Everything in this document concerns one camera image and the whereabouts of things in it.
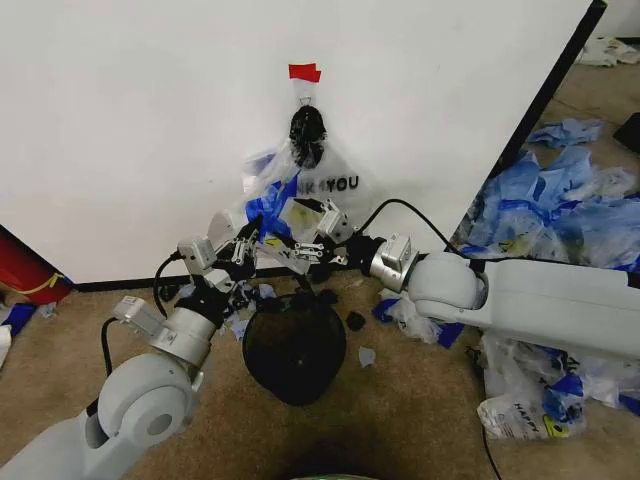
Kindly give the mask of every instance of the debris on floor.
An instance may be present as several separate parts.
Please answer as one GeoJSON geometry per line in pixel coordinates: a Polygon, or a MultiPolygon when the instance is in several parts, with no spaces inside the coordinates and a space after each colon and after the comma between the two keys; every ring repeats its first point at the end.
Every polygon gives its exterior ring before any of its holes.
{"type": "Polygon", "coordinates": [[[43,318],[55,317],[57,305],[58,302],[51,302],[47,305],[40,305],[36,310],[36,314],[40,315],[43,318]]]}
{"type": "Polygon", "coordinates": [[[233,314],[227,319],[229,323],[229,328],[236,336],[237,341],[242,341],[244,338],[244,332],[247,329],[247,325],[249,325],[249,320],[240,320],[237,312],[233,312],[233,314]]]}
{"type": "Polygon", "coordinates": [[[629,194],[636,184],[622,168],[593,167],[584,147],[566,147],[547,169],[523,151],[484,185],[461,250],[638,271],[640,196],[629,194]]]}
{"type": "Polygon", "coordinates": [[[16,303],[11,307],[11,312],[2,325],[11,326],[11,336],[15,337],[25,327],[29,319],[36,311],[36,306],[30,303],[16,303]]]}
{"type": "Polygon", "coordinates": [[[640,52],[614,37],[587,40],[576,63],[595,67],[615,67],[618,63],[640,62],[640,52]]]}
{"type": "Polygon", "coordinates": [[[640,415],[640,362],[578,355],[485,333],[489,438],[567,438],[586,428],[589,398],[640,415]]]}
{"type": "Polygon", "coordinates": [[[559,123],[545,123],[527,139],[529,143],[544,143],[547,147],[567,147],[594,142],[600,135],[604,122],[598,119],[576,120],[565,118],[559,123]]]}
{"type": "Polygon", "coordinates": [[[371,348],[360,347],[358,349],[358,360],[360,360],[362,368],[373,365],[376,361],[376,352],[371,348]]]}
{"type": "Polygon", "coordinates": [[[449,348],[464,328],[460,323],[437,322],[420,316],[405,292],[397,294],[384,289],[380,292],[380,298],[380,303],[372,311],[373,316],[382,323],[395,322],[400,331],[410,338],[417,338],[428,344],[439,343],[449,348]]]}
{"type": "Polygon", "coordinates": [[[0,326],[0,368],[11,348],[11,325],[0,326]]]}
{"type": "Polygon", "coordinates": [[[349,330],[352,332],[360,331],[365,323],[366,320],[358,312],[349,312],[347,316],[347,327],[349,327],[349,330]]]}

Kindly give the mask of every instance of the black wire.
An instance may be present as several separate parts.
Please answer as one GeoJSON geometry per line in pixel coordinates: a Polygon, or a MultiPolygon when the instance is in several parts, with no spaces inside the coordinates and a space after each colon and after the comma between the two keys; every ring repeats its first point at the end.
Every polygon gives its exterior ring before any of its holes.
{"type": "Polygon", "coordinates": [[[111,364],[111,353],[109,352],[109,339],[107,338],[107,330],[109,328],[109,325],[117,321],[117,318],[111,317],[109,320],[102,324],[102,330],[100,331],[100,343],[102,344],[102,356],[104,357],[104,368],[107,370],[107,377],[111,375],[111,372],[113,371],[113,365],[111,364]]]}
{"type": "MultiPolygon", "coordinates": [[[[484,368],[480,365],[480,356],[482,352],[472,347],[467,347],[466,351],[467,357],[471,360],[471,367],[473,368],[473,373],[480,379],[480,383],[482,384],[482,391],[484,392],[484,396],[487,396],[487,392],[484,388],[484,368]]],[[[498,470],[498,466],[496,462],[493,460],[493,456],[491,455],[491,450],[489,450],[489,443],[487,442],[487,430],[482,427],[482,444],[484,445],[484,451],[487,454],[487,458],[489,459],[489,463],[491,464],[491,468],[493,468],[493,473],[495,474],[497,480],[502,480],[500,476],[500,471],[498,470]]]]}
{"type": "Polygon", "coordinates": [[[160,292],[159,292],[160,276],[162,275],[162,271],[166,268],[167,265],[169,265],[174,260],[179,260],[181,258],[182,258],[182,255],[180,255],[178,252],[174,252],[171,255],[169,255],[169,258],[167,258],[164,262],[160,264],[160,266],[158,267],[158,270],[156,270],[155,276],[153,277],[153,301],[155,302],[156,307],[158,307],[158,310],[160,310],[160,313],[164,318],[167,318],[167,311],[164,309],[164,306],[160,301],[160,292]]]}
{"type": "Polygon", "coordinates": [[[491,463],[491,468],[493,468],[493,473],[496,475],[496,478],[498,480],[502,480],[496,462],[493,461],[493,457],[491,456],[491,450],[489,450],[489,444],[487,443],[487,430],[484,428],[484,426],[482,427],[482,443],[484,444],[484,451],[487,453],[489,463],[491,463]]]}
{"type": "Polygon", "coordinates": [[[453,246],[453,244],[447,240],[447,237],[445,237],[440,230],[438,230],[436,228],[436,226],[431,223],[431,220],[429,220],[420,210],[418,210],[416,207],[414,207],[413,205],[411,205],[409,202],[405,201],[405,200],[401,200],[399,198],[390,198],[389,200],[385,200],[384,202],[382,202],[382,204],[376,208],[375,212],[373,212],[371,214],[371,216],[367,219],[366,222],[364,222],[364,224],[360,227],[360,232],[364,232],[364,230],[371,225],[371,222],[373,222],[373,220],[378,216],[378,214],[382,211],[382,209],[384,207],[386,207],[387,205],[389,205],[390,203],[399,203],[400,205],[404,205],[405,207],[407,207],[409,210],[411,210],[413,213],[415,213],[416,215],[418,215],[422,221],[424,221],[427,225],[429,225],[429,228],[431,228],[431,230],[433,230],[433,233],[435,233],[438,238],[440,238],[440,240],[442,240],[442,242],[447,246],[447,249],[452,251],[453,253],[455,253],[456,255],[459,255],[463,258],[467,258],[466,255],[464,255],[463,253],[461,253],[460,251],[458,251],[458,249],[456,247],[453,246]]]}

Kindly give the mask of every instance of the beige carpet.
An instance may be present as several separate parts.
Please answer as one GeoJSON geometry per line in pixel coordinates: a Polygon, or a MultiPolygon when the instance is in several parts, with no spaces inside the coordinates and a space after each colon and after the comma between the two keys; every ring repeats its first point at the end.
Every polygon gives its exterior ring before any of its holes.
{"type": "MultiPolygon", "coordinates": [[[[328,285],[340,293],[341,318],[365,314],[348,331],[348,351],[329,391],[315,404],[280,403],[247,373],[227,331],[213,343],[215,365],[195,423],[152,450],[131,479],[272,479],[314,467],[381,479],[491,479],[475,408],[480,388],[464,355],[477,333],[451,350],[408,339],[369,314],[379,285],[350,286],[356,273],[328,285]],[[362,369],[360,346],[377,358],[362,369]]],[[[290,279],[270,279],[290,293],[290,279]]],[[[76,415],[104,379],[99,331],[125,292],[74,293],[53,319],[34,317],[0,371],[0,462],[52,423],[76,415]]],[[[148,290],[126,293],[151,301],[148,290]]],[[[114,364],[145,349],[121,326],[110,331],[114,364]]],[[[491,442],[503,479],[632,479],[640,468],[640,419],[590,404],[589,428],[576,439],[491,442]]]]}

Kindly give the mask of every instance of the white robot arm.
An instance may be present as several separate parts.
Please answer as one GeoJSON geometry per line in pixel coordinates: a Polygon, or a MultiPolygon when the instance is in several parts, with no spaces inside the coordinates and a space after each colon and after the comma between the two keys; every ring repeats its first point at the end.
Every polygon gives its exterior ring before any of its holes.
{"type": "MultiPolygon", "coordinates": [[[[564,349],[640,357],[635,274],[520,259],[469,260],[448,252],[424,256],[407,237],[363,235],[330,201],[301,203],[324,216],[313,243],[282,238],[296,268],[299,260],[306,268],[348,265],[396,292],[406,289],[425,317],[564,349]],[[335,255],[340,248],[346,255],[335,255]]],[[[120,478],[150,447],[181,431],[196,406],[210,342],[227,304],[224,289],[208,284],[204,275],[223,268],[232,280],[252,276],[259,224],[257,219],[235,238],[227,236],[218,248],[207,237],[180,242],[194,294],[181,299],[168,319],[133,297],[114,310],[162,355],[145,354],[120,365],[97,402],[36,437],[0,470],[0,480],[120,478]]]]}

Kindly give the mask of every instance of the trash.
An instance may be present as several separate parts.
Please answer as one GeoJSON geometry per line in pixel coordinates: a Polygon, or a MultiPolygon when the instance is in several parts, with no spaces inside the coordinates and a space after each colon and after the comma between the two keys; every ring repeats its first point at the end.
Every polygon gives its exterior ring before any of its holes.
{"type": "Polygon", "coordinates": [[[640,112],[633,113],[613,134],[622,145],[640,154],[640,112]]]}
{"type": "Polygon", "coordinates": [[[418,315],[415,304],[406,293],[384,289],[381,301],[371,312],[382,323],[396,322],[402,333],[425,343],[439,343],[450,348],[464,328],[461,323],[445,323],[418,315]]]}
{"type": "Polygon", "coordinates": [[[268,283],[261,283],[258,285],[258,291],[260,293],[260,298],[276,298],[276,292],[271,285],[268,283]]]}
{"type": "Polygon", "coordinates": [[[338,295],[336,295],[336,292],[333,290],[324,289],[316,297],[320,303],[324,303],[325,305],[335,305],[338,303],[338,295]]]}
{"type": "Polygon", "coordinates": [[[566,438],[586,428],[585,402],[640,415],[640,361],[598,358],[482,336],[487,400],[478,415],[490,438],[566,438]]]}
{"type": "Polygon", "coordinates": [[[244,332],[247,329],[247,325],[249,325],[249,320],[240,320],[238,314],[234,312],[231,317],[229,317],[229,323],[229,328],[236,336],[236,340],[241,341],[244,337],[244,332]]]}
{"type": "Polygon", "coordinates": [[[11,312],[2,325],[11,325],[11,336],[15,337],[22,331],[31,316],[36,311],[36,306],[30,303],[16,303],[11,307],[11,312]]]}
{"type": "Polygon", "coordinates": [[[587,40],[576,63],[597,67],[615,67],[618,62],[634,64],[640,61],[640,52],[613,37],[587,40]]]}
{"type": "Polygon", "coordinates": [[[578,265],[638,271],[640,269],[640,201],[595,198],[576,205],[553,223],[578,265]]]}
{"type": "Polygon", "coordinates": [[[11,325],[0,326],[0,368],[11,348],[11,325]]]}
{"type": "Polygon", "coordinates": [[[36,309],[36,313],[38,315],[40,315],[41,317],[44,317],[44,318],[55,317],[57,304],[58,304],[58,302],[51,302],[51,303],[49,303],[47,305],[40,305],[36,309]]]}
{"type": "Polygon", "coordinates": [[[349,330],[353,332],[360,331],[365,323],[366,320],[358,312],[349,312],[347,316],[347,327],[349,327],[349,330]]]}
{"type": "Polygon", "coordinates": [[[584,147],[566,147],[545,170],[523,152],[483,187],[461,251],[640,270],[640,198],[625,196],[635,185],[622,168],[592,167],[584,147]]]}
{"type": "Polygon", "coordinates": [[[358,349],[358,360],[360,360],[360,365],[362,366],[362,368],[373,365],[373,363],[376,361],[376,352],[371,348],[360,347],[358,349]]]}
{"type": "Polygon", "coordinates": [[[544,143],[551,148],[593,142],[598,139],[604,122],[597,119],[565,118],[560,123],[545,123],[544,125],[543,128],[529,135],[527,142],[544,143]]]}
{"type": "Polygon", "coordinates": [[[229,295],[229,304],[222,313],[226,325],[233,332],[236,340],[241,341],[244,337],[244,331],[249,324],[249,320],[258,310],[258,306],[269,305],[269,301],[274,300],[275,297],[275,291],[269,284],[261,283],[254,287],[248,284],[246,280],[236,283],[229,295]]]}
{"type": "Polygon", "coordinates": [[[489,438],[566,438],[584,431],[585,396],[573,359],[492,333],[481,341],[489,398],[477,411],[489,438]]]}
{"type": "Polygon", "coordinates": [[[622,198],[636,184],[635,175],[622,167],[600,170],[594,166],[593,170],[593,178],[581,187],[566,192],[563,195],[564,200],[581,202],[594,195],[622,198]]]}

